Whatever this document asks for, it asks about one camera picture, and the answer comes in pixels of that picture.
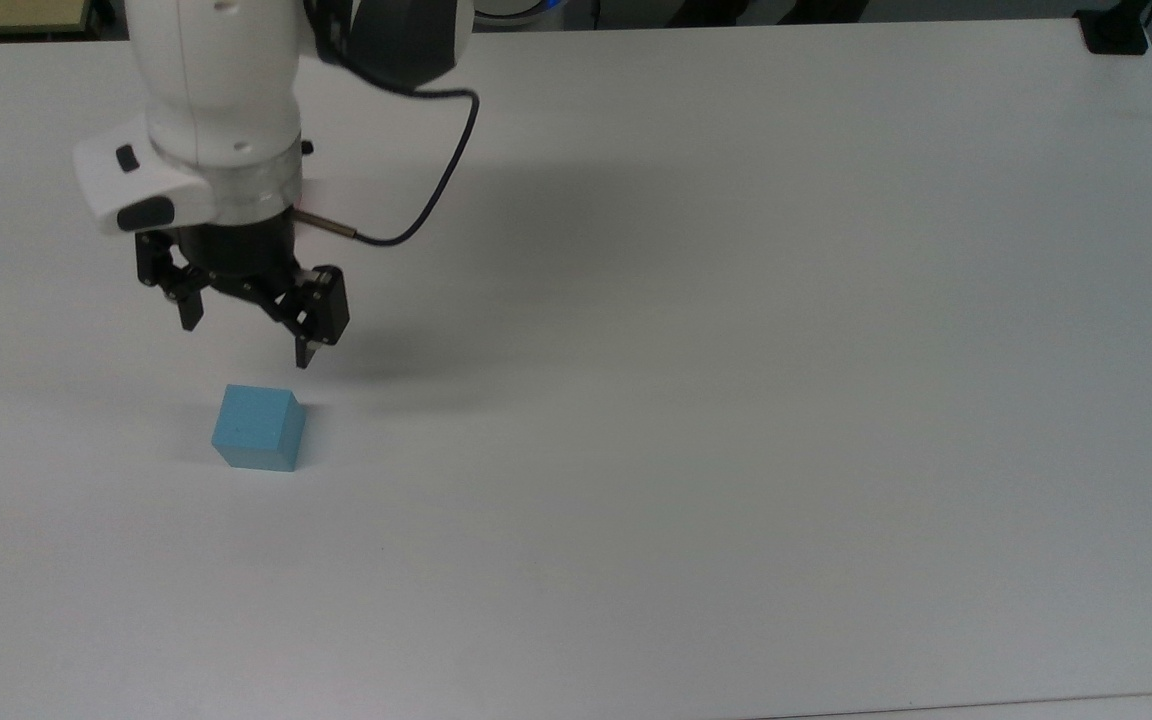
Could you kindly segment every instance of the black bracket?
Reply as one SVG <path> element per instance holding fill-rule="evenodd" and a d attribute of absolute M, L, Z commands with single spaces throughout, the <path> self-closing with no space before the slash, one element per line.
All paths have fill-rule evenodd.
<path fill-rule="evenodd" d="M 1108 10 L 1078 10 L 1083 41 L 1097 55 L 1144 55 L 1149 40 L 1140 24 L 1140 13 L 1151 0 L 1123 0 Z"/>
<path fill-rule="evenodd" d="M 293 282 L 273 285 L 271 275 L 218 275 L 187 264 L 175 265 L 172 247 L 177 232 L 136 233 L 136 275 L 142 285 L 162 288 L 162 295 L 177 306 L 180 327 L 194 331 L 202 319 L 202 290 L 214 290 L 251 302 L 274 323 L 282 324 L 296 338 L 296 366 L 306 367 L 314 351 L 335 344 L 349 323 L 344 273 L 335 265 L 302 270 L 291 260 L 287 272 Z"/>

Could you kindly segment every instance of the wooden surface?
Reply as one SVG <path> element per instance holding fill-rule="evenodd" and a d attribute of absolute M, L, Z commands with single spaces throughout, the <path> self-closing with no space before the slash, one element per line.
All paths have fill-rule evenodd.
<path fill-rule="evenodd" d="M 0 0 L 0 35 L 83 32 L 91 0 Z"/>

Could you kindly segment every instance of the white robot link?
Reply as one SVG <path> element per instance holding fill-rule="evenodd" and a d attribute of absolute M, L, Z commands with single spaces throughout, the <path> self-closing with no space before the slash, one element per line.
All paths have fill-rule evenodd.
<path fill-rule="evenodd" d="M 192 331 L 206 287 L 252 302 L 296 338 L 296 364 L 335 344 L 349 323 L 344 279 L 303 270 L 293 222 L 397 245 L 433 210 L 473 128 L 471 90 L 417 90 L 465 48 L 472 0 L 127 0 L 127 24 L 150 90 L 143 113 L 74 147 L 101 232 L 134 233 L 137 275 L 162 288 Z M 416 99 L 465 97 L 465 130 L 433 196 L 401 236 L 372 238 L 294 207 L 301 138 L 291 82 L 301 51 Z M 187 265 L 174 264 L 177 247 Z"/>

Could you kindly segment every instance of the blue cube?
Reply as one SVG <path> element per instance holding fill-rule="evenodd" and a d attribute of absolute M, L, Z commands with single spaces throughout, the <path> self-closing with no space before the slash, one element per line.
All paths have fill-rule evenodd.
<path fill-rule="evenodd" d="M 234 468 L 296 469 L 305 409 L 289 389 L 227 386 L 211 446 Z"/>

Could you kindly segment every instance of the foam block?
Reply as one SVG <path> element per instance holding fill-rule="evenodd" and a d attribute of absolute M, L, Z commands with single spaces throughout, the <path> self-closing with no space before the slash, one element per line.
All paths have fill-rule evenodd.
<path fill-rule="evenodd" d="M 296 469 L 305 409 L 289 389 L 227 386 L 211 446 L 234 468 Z"/>

